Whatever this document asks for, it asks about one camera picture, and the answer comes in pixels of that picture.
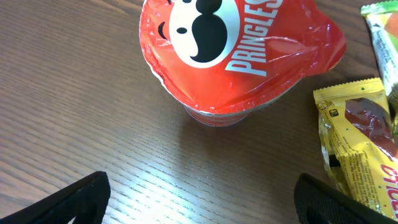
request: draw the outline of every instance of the yellow snack wrapper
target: yellow snack wrapper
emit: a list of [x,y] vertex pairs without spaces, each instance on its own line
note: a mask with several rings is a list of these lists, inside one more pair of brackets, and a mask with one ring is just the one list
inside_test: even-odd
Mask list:
[[347,196],[398,220],[398,148],[379,78],[313,92],[325,169]]

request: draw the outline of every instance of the candy bar wrapper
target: candy bar wrapper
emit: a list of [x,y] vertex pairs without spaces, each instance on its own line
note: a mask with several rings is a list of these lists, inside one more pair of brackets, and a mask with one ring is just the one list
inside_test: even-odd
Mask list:
[[325,169],[347,196],[398,220],[398,148],[379,78],[313,93]]
[[[363,6],[361,14],[371,31],[387,99],[398,115],[398,1]],[[398,135],[398,116],[392,127]]]

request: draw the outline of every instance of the red pringles lid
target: red pringles lid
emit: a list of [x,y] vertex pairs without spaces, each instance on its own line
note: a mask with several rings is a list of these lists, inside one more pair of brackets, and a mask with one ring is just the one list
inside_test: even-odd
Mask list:
[[139,29],[167,91],[209,114],[261,106],[334,67],[346,48],[313,0],[146,0]]

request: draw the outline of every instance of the green snack wrapper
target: green snack wrapper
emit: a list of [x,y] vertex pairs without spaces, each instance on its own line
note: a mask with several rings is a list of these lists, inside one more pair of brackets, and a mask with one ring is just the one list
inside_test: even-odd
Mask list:
[[[363,6],[372,35],[373,49],[389,103],[398,115],[398,1],[386,1]],[[392,124],[398,135],[398,116]]]

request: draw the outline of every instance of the wood grain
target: wood grain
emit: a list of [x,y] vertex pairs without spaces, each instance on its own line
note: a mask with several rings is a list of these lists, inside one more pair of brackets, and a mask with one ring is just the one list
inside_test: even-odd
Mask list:
[[372,2],[318,0],[348,38],[341,63],[211,128],[142,58],[142,0],[0,1],[0,217],[103,170],[104,223],[298,223],[299,174],[328,181],[312,90],[378,75]]

